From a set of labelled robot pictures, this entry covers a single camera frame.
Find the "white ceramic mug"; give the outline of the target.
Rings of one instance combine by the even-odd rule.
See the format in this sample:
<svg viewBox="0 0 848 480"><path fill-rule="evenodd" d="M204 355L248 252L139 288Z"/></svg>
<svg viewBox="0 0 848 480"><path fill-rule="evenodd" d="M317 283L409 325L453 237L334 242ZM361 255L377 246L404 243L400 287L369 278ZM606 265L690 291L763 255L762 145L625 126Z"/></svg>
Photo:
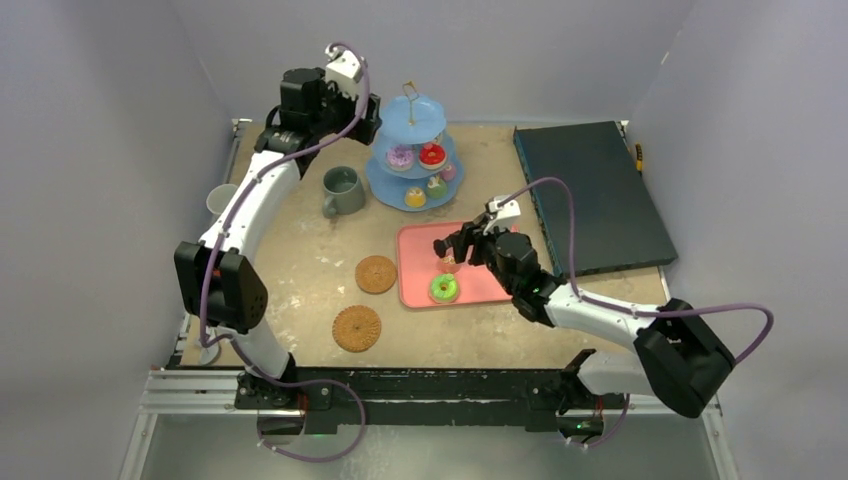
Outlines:
<svg viewBox="0 0 848 480"><path fill-rule="evenodd" d="M220 184L214 187L208 194L205 200L205 206L210 214L217 219L226 210L231 199L238 190L235 184Z"/></svg>

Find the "green cupcake with cream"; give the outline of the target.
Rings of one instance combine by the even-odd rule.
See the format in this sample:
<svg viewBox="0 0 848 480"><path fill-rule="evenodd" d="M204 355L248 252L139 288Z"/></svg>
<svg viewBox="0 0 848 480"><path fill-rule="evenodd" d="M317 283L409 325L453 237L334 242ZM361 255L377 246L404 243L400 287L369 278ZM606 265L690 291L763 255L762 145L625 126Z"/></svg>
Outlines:
<svg viewBox="0 0 848 480"><path fill-rule="evenodd" d="M425 193L429 199L441 199L447 195L448 185L440 175L431 176L425 186Z"/></svg>

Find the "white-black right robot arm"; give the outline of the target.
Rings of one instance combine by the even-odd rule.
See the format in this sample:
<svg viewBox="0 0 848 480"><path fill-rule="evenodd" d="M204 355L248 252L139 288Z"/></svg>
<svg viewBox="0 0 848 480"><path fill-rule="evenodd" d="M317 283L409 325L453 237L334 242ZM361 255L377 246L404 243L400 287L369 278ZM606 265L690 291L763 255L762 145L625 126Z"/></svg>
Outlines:
<svg viewBox="0 0 848 480"><path fill-rule="evenodd" d="M628 349L624 356L589 354L564 376L561 392L576 407L599 395L659 399L675 413L698 417L736 366L733 355L690 304L633 304L594 297L543 269L529 237L466 222L433 242L436 255L483 266L526 320L578 330Z"/></svg>

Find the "upper woven rattan coaster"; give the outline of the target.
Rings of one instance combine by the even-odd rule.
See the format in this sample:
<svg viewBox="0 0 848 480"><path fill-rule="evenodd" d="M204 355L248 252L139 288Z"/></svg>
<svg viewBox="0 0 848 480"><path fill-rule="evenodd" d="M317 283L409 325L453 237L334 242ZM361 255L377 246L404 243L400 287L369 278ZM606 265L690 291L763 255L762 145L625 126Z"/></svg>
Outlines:
<svg viewBox="0 0 848 480"><path fill-rule="evenodd" d="M357 286L369 294L382 294L390 290L397 280L397 275L395 263L381 255L363 258L354 272Z"/></svg>

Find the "green frosted donut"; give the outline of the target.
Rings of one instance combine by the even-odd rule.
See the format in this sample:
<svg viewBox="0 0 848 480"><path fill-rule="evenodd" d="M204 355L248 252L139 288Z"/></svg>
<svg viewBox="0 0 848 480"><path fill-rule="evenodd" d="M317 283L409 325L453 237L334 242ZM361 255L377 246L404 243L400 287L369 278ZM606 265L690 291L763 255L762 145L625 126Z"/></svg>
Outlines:
<svg viewBox="0 0 848 480"><path fill-rule="evenodd" d="M453 303L459 296L460 287L454 274L442 273L435 276L429 285L431 300L439 304Z"/></svg>

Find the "dark teal flat box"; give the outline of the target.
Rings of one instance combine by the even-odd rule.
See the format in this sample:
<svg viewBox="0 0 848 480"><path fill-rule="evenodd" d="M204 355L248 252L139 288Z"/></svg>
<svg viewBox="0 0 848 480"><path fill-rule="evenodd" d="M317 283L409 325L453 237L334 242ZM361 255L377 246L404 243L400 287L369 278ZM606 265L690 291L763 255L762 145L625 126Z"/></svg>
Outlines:
<svg viewBox="0 0 848 480"><path fill-rule="evenodd" d="M678 253L614 121L513 133L555 273L659 267Z"/></svg>

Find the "purple frosted donut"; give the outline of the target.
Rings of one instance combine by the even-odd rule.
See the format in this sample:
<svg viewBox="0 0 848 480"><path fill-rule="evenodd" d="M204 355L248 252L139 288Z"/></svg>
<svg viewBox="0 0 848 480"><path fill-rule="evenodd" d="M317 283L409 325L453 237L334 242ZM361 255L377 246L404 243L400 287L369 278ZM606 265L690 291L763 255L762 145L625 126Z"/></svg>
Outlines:
<svg viewBox="0 0 848 480"><path fill-rule="evenodd" d="M393 171L407 171L417 163L417 154L411 145L396 145L386 153L386 163Z"/></svg>

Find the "pink rectangular tray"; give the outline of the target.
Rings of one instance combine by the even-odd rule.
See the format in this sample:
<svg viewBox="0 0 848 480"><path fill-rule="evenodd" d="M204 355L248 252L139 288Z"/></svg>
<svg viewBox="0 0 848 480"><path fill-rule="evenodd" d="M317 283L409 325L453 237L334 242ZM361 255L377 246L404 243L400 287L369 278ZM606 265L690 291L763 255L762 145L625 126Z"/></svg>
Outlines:
<svg viewBox="0 0 848 480"><path fill-rule="evenodd" d="M430 297L431 281L441 271L441 259L434 253L433 242L458 231L463 222L443 222L409 225L400 228L396 235L399 297L411 309L440 306ZM485 266L461 264L455 273L459 294L447 306L503 303L510 296L503 290Z"/></svg>

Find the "purple cupcake with cream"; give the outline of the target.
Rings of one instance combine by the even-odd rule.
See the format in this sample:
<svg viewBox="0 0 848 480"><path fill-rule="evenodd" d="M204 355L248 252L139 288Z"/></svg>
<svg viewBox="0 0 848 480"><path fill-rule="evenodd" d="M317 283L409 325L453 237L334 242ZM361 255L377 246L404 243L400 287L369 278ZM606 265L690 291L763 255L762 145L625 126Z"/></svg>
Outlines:
<svg viewBox="0 0 848 480"><path fill-rule="evenodd" d="M439 175L442 180L446 183L452 182L456 177L457 170L453 163L448 163L444 169L439 172Z"/></svg>

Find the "pink cupcake with cream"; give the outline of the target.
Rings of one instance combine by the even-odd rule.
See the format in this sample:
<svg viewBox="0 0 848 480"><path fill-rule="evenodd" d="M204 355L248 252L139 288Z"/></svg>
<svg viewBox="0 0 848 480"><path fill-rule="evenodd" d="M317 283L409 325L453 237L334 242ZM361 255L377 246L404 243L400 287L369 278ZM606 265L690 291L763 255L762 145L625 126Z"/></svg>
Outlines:
<svg viewBox="0 0 848 480"><path fill-rule="evenodd" d="M447 255L439 259L436 265L438 270L445 274L456 274L462 267L461 264L456 262L452 255Z"/></svg>

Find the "yellow cupcake with cream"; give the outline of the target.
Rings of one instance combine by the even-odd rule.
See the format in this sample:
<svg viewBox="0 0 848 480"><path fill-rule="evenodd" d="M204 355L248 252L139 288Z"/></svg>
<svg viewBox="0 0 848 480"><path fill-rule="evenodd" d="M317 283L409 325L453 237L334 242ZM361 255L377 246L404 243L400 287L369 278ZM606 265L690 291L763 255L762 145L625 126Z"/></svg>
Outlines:
<svg viewBox="0 0 848 480"><path fill-rule="evenodd" d="M404 203L411 209L422 208L427 203L427 195L420 187L410 187L405 192Z"/></svg>

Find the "black aluminium base frame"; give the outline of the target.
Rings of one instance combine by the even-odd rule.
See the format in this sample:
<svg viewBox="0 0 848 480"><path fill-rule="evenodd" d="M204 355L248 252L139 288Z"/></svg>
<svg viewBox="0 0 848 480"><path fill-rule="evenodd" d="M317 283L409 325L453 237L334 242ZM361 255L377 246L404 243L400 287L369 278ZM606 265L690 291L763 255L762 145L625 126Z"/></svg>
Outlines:
<svg viewBox="0 0 848 480"><path fill-rule="evenodd" d="M277 387L234 368L154 371L148 414L241 414L288 421L289 430L334 434L342 425L521 427L575 430L596 406L620 410L619 392L596 398L565 369L300 367L300 385Z"/></svg>

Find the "red frosted donut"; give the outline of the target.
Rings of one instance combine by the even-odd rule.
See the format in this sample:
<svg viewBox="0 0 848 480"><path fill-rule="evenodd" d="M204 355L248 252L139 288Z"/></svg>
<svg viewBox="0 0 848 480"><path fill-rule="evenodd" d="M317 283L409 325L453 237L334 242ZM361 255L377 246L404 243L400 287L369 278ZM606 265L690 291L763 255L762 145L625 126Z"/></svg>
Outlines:
<svg viewBox="0 0 848 480"><path fill-rule="evenodd" d="M419 164L427 170L438 170L448 160L445 149L437 143L426 143L419 150Z"/></svg>

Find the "lower woven rattan coaster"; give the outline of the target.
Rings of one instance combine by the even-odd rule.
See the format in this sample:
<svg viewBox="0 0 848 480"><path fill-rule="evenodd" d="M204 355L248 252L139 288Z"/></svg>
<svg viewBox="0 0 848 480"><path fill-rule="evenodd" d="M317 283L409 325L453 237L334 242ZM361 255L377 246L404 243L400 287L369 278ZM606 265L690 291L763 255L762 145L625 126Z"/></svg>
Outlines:
<svg viewBox="0 0 848 480"><path fill-rule="evenodd" d="M343 309L332 324L332 337L343 350L351 353L367 351L375 345L382 322L375 310L365 305Z"/></svg>

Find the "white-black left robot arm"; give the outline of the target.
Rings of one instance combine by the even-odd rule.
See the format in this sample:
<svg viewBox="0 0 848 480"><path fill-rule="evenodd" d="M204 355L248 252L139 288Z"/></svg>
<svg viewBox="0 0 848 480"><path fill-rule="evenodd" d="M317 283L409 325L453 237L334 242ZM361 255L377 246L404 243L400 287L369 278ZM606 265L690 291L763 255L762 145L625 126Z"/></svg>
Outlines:
<svg viewBox="0 0 848 480"><path fill-rule="evenodd" d="M265 318L268 290L252 262L270 221L320 151L344 138L373 142L379 96L363 66L297 68L284 73L280 101L269 112L245 177L213 225L196 242L181 242L174 262L185 310L198 318L210 347L229 342L259 395L272 408L297 399L288 375L295 362Z"/></svg>

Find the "yellow tool at right wall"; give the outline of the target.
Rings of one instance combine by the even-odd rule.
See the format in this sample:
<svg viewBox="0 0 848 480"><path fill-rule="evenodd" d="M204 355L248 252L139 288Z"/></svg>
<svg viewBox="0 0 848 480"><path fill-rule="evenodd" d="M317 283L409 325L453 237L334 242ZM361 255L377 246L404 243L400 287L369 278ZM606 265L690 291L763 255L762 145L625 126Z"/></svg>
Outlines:
<svg viewBox="0 0 848 480"><path fill-rule="evenodd" d="M641 145L640 143L635 143L635 144L634 144L634 150L635 150L635 166L636 166L636 169L637 169L638 173L639 173L640 175L642 175L642 174L643 174L643 169L644 169L644 152L643 152L643 147L642 147L642 145Z"/></svg>

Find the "grey-green ceramic mug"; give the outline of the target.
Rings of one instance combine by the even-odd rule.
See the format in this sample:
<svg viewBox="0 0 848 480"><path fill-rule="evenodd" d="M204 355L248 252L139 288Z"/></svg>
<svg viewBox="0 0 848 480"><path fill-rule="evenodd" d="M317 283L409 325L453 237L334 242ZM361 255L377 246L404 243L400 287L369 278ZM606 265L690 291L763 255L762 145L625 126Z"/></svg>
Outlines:
<svg viewBox="0 0 848 480"><path fill-rule="evenodd" d="M351 167L337 166L329 169L323 177L325 199L322 214L332 219L350 215L363 209L366 192L359 174Z"/></svg>

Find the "woven rattan coaster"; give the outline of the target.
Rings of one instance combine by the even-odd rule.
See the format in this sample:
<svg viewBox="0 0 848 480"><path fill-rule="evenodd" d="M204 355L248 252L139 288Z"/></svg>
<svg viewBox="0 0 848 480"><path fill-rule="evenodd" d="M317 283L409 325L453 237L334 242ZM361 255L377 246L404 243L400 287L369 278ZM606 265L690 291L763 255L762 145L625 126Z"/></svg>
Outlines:
<svg viewBox="0 0 848 480"><path fill-rule="evenodd" d="M390 290L397 280L397 275L395 263L381 255L363 258L354 272L357 286L369 294L382 294Z"/></svg>
<svg viewBox="0 0 848 480"><path fill-rule="evenodd" d="M343 309L332 324L332 337L343 350L351 353L367 351L375 345L382 322L375 310L365 305Z"/></svg>

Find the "blue three-tier cake stand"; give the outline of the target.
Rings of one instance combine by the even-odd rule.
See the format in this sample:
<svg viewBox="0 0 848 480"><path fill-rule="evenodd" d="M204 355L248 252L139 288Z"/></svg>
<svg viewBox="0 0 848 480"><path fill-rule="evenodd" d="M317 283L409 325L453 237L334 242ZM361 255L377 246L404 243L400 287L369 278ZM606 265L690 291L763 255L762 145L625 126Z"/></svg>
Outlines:
<svg viewBox="0 0 848 480"><path fill-rule="evenodd" d="M382 125L365 174L374 197L405 212L447 204L464 178L443 106L413 82L381 108Z"/></svg>

